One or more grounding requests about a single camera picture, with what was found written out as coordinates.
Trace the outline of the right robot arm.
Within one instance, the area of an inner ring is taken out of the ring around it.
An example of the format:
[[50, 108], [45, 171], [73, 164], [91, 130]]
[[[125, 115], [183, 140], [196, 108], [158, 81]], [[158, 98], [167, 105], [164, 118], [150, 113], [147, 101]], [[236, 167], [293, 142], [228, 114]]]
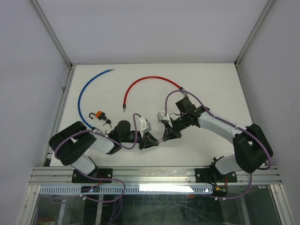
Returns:
[[171, 119], [167, 111], [158, 112], [157, 119], [165, 126], [162, 140], [181, 138], [182, 130], [196, 126], [209, 130], [233, 145], [234, 153], [213, 158], [209, 168], [197, 173], [202, 182], [215, 185], [225, 180], [227, 174], [244, 171], [253, 173], [262, 169], [262, 164], [270, 161], [272, 148], [262, 129], [257, 124], [242, 126], [214, 115], [205, 106], [196, 107], [188, 97], [176, 103], [180, 111], [178, 118]]

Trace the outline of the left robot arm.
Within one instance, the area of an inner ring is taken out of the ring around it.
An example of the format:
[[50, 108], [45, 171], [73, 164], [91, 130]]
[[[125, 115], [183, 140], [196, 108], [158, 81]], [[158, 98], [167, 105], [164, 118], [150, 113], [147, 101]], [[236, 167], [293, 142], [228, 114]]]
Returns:
[[140, 150], [156, 147], [159, 141], [150, 133], [150, 123], [143, 117], [139, 118], [140, 130], [131, 130], [127, 120], [121, 120], [117, 126], [104, 135], [96, 128], [88, 130], [77, 121], [50, 138], [48, 144], [54, 151], [54, 157], [65, 166], [72, 166], [82, 172], [82, 177], [88, 182], [98, 178], [97, 165], [85, 154], [92, 148], [107, 155], [121, 150], [122, 143], [131, 143]]

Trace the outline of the red cable lock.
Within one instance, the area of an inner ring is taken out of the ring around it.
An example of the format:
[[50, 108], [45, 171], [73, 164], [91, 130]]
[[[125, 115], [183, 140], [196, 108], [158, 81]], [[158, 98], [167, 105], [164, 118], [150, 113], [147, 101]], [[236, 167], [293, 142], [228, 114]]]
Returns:
[[142, 84], [143, 88], [146, 88], [147, 91], [151, 90], [151, 88], [154, 88], [154, 90], [161, 88], [164, 86], [164, 83], [166, 83], [167, 90], [168, 89], [175, 89], [175, 90], [184, 90], [184, 88], [179, 85], [178, 83], [174, 82], [173, 80], [170, 80], [166, 77], [162, 76], [144, 76], [141, 78], [138, 78], [137, 80], [133, 81], [127, 90], [124, 93], [123, 97], [123, 102], [122, 102], [122, 110], [123, 112], [126, 111], [127, 109], [127, 102], [128, 102], [128, 97], [130, 96], [130, 92], [132, 90], [135, 90], [135, 87], [138, 84]]

